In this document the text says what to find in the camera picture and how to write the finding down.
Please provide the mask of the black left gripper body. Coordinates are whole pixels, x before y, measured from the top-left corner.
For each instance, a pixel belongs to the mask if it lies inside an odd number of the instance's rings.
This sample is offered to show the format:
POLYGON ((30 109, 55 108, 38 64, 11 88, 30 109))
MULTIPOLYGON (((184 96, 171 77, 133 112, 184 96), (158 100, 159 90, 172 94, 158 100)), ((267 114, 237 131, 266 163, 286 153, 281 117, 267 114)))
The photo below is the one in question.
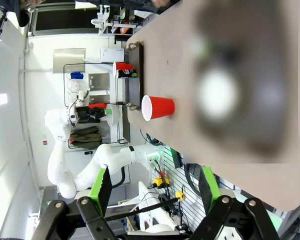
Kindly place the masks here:
POLYGON ((78 123, 100 123, 101 109, 89 106, 76 107, 78 123))

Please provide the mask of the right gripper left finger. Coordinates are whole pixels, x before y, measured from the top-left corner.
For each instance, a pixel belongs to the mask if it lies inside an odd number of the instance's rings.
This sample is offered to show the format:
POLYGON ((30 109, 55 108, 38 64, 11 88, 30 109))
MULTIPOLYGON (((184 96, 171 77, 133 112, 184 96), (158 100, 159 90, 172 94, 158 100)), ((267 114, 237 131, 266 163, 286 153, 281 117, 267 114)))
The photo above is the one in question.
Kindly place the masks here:
POLYGON ((112 192, 109 169, 101 168, 88 196, 70 204, 53 200, 36 227, 33 240, 69 240, 76 229, 86 228, 94 240, 114 240, 105 213, 112 192))

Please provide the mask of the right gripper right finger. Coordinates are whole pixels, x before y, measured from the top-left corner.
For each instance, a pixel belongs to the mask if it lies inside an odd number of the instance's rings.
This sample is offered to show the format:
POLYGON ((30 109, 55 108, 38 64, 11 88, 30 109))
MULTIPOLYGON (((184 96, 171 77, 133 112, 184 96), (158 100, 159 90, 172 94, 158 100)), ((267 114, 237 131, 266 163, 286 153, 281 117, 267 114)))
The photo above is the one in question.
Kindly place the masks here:
POLYGON ((205 217, 191 240, 216 240, 225 227, 235 230, 241 240, 280 238, 263 202, 256 197, 240 202, 235 197, 222 195, 210 167, 201 167, 198 189, 205 217))

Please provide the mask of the person's left hand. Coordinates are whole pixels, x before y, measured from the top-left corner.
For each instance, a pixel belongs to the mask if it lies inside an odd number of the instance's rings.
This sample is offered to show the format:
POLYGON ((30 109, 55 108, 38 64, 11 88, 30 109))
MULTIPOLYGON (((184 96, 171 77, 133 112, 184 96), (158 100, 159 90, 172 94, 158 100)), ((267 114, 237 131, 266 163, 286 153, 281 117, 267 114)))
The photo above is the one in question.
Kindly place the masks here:
POLYGON ((152 0, 152 3, 156 8, 162 8, 170 3, 170 0, 152 0))

